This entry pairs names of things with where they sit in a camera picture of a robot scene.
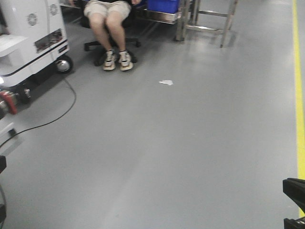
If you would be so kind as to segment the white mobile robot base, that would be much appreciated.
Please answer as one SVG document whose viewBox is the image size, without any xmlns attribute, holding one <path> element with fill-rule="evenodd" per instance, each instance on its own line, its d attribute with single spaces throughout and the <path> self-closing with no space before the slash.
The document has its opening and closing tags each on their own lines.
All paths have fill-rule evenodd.
<svg viewBox="0 0 305 229">
<path fill-rule="evenodd" d="M 51 65 L 58 73 L 72 70 L 59 1 L 2 0 L 0 28 L 0 87 L 13 89 L 23 103 L 30 100 L 25 80 Z"/>
</svg>

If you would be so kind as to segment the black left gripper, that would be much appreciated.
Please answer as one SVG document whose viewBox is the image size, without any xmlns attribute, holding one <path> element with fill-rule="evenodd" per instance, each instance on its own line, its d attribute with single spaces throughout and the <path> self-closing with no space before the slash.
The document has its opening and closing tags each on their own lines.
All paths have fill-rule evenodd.
<svg viewBox="0 0 305 229">
<path fill-rule="evenodd" d="M 6 167 L 7 167 L 6 157 L 0 156 L 0 172 L 2 173 Z M 0 187 L 0 196 L 3 200 L 3 203 L 0 204 L 0 223 L 4 224 L 7 214 L 6 214 L 6 197 L 2 187 Z"/>
</svg>

